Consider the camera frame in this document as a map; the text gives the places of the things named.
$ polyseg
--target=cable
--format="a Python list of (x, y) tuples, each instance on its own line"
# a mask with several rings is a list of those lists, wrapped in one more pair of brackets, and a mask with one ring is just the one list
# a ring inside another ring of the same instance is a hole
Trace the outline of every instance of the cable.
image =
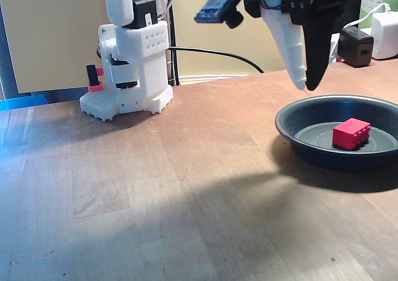
[[(176, 46), (176, 41), (175, 41), (175, 26), (174, 26), (174, 12), (173, 12), (173, 5), (170, 6), (169, 9), (169, 21), (170, 21), (170, 38), (171, 38), (171, 45)], [(172, 51), (172, 60), (173, 60), (173, 66), (174, 66), (174, 79), (175, 79), (175, 85), (180, 85), (180, 78), (178, 75), (178, 63), (177, 63), (177, 51), (173, 50)]]
[[(389, 5), (388, 3), (380, 3), (378, 6), (376, 6), (372, 11), (370, 11), (370, 12), (369, 12), (366, 16), (364, 16), (362, 19), (359, 19), (359, 20), (356, 20), (356, 21), (353, 21), (353, 22), (351, 22), (351, 23), (346, 24), (346, 25), (343, 27), (343, 29), (344, 29), (344, 28), (347, 28), (347, 27), (351, 27), (351, 26), (357, 25), (357, 24), (359, 24), (359, 23), (365, 21), (370, 15), (373, 15), (373, 14), (374, 14), (379, 8), (381, 8), (382, 6), (384, 6), (384, 7), (386, 8), (386, 12), (391, 12), (391, 8), (390, 8), (390, 5)], [(335, 43), (333, 44), (333, 47), (332, 47), (331, 50), (330, 50), (329, 58), (331, 58), (331, 55), (332, 55), (333, 52), (335, 51), (335, 48), (336, 48), (337, 44), (338, 44), (338, 40), (337, 40), (337, 42), (335, 42)]]
[(260, 0), (260, 6), (263, 9), (275, 9), (276, 11), (279, 11), (282, 9), (282, 5), (279, 4), (278, 6), (269, 6), (265, 0)]
[(252, 67), (254, 67), (257, 71), (259, 71), (260, 73), (263, 73), (264, 71), (258, 66), (256, 65), (254, 62), (233, 54), (233, 53), (228, 53), (228, 52), (222, 52), (222, 51), (216, 51), (216, 50), (208, 50), (208, 49), (200, 49), (200, 48), (190, 48), (190, 47), (169, 47), (170, 50), (179, 50), (179, 51), (192, 51), (192, 52), (202, 52), (202, 53), (210, 53), (210, 54), (217, 54), (217, 55), (223, 55), (223, 56), (228, 56), (228, 57), (233, 57), (236, 59), (239, 59), (243, 62), (246, 62), (248, 64), (250, 64)]
[(164, 12), (157, 16), (157, 18), (159, 20), (163, 19), (166, 16), (166, 14), (169, 11), (169, 9), (171, 8), (173, 2), (174, 2), (174, 0), (169, 0), (169, 2), (166, 5), (166, 8), (165, 8)]

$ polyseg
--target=white charger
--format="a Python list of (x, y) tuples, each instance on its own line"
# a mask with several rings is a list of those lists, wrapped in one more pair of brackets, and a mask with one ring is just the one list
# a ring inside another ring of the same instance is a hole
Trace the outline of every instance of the white charger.
[(374, 14), (371, 36), (374, 39), (372, 58), (386, 59), (398, 54), (398, 12)]

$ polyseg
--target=red block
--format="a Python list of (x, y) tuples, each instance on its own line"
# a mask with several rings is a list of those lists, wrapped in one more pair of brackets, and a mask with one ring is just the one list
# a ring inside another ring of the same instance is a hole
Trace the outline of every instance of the red block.
[(104, 90), (104, 85), (102, 84), (101, 81), (99, 81), (99, 85), (94, 85), (91, 86), (90, 84), (88, 85), (88, 91), (90, 91), (91, 93), (95, 93), (97, 91), (103, 91)]
[(345, 149), (354, 149), (369, 138), (371, 124), (350, 118), (333, 129), (332, 143)]
[(104, 75), (104, 69), (103, 68), (97, 68), (97, 76), (103, 76)]

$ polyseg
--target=wall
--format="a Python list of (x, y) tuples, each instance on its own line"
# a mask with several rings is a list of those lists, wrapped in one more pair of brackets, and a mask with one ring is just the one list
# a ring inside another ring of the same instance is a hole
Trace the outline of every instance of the wall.
[(85, 86), (104, 0), (0, 0), (20, 92)]
[[(108, 23), (105, 0), (0, 0), (11, 58), (20, 92), (81, 87), (85, 65), (101, 65), (95, 50), (97, 28)], [(240, 54), (265, 71), (284, 68), (268, 28), (249, 17), (230, 30), (225, 24), (196, 24), (193, 17), (206, 0), (175, 0), (177, 45)], [(178, 54), (180, 75), (255, 73), (228, 57)]]

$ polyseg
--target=power adapter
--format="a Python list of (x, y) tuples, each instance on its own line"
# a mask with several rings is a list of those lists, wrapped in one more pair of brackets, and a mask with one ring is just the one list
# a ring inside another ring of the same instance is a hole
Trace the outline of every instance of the power adapter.
[(337, 54), (352, 67), (365, 67), (371, 63), (373, 37), (355, 26), (343, 28), (338, 40)]

